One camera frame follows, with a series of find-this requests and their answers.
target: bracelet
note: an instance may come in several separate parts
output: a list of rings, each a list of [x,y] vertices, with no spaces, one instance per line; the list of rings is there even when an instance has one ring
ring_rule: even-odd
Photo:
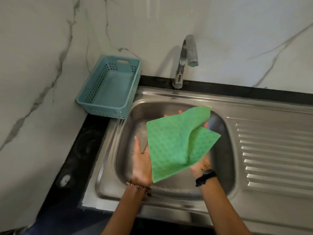
[[[207,179],[210,179],[210,178],[216,177],[216,176],[217,175],[213,169],[209,169],[209,170],[205,171],[203,176],[196,179],[196,187],[199,187],[199,186],[205,184]]]
[[[146,194],[147,196],[151,196],[151,188],[150,188],[150,187],[131,183],[131,180],[129,180],[128,182],[126,182],[126,184],[128,184],[128,185],[130,185],[130,186],[135,186],[135,187],[140,188],[140,189],[144,189],[144,190],[146,191],[145,194]]]

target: forearm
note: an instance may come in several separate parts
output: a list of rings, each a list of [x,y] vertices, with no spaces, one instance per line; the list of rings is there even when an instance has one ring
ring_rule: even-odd
[[[208,179],[200,191],[218,235],[251,235],[216,177]]]
[[[127,186],[123,197],[101,235],[130,234],[144,196],[144,189]]]

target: hand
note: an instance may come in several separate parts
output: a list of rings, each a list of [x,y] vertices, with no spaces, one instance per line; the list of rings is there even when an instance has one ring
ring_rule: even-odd
[[[203,127],[208,128],[209,123],[205,122]],[[197,163],[189,167],[189,169],[191,171],[191,174],[195,177],[195,179],[198,179],[199,177],[203,176],[203,173],[205,171],[212,169],[210,158],[209,158],[209,153],[205,154],[205,156],[200,161],[198,161]]]
[[[133,174],[131,176],[131,182],[147,187],[150,187],[153,183],[149,146],[147,144],[145,150],[141,153],[140,141],[137,136],[135,136]]]

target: black bracelet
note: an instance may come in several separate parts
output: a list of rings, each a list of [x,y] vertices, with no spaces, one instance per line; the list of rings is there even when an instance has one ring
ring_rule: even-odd
[[[196,187],[199,187],[207,181],[207,179],[210,179],[212,177],[216,177],[216,173],[213,169],[209,169],[204,172],[203,176],[196,179]]]

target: ribbed drainboard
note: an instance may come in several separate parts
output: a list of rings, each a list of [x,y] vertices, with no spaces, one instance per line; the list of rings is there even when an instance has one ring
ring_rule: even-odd
[[[313,196],[313,127],[236,120],[248,185]]]

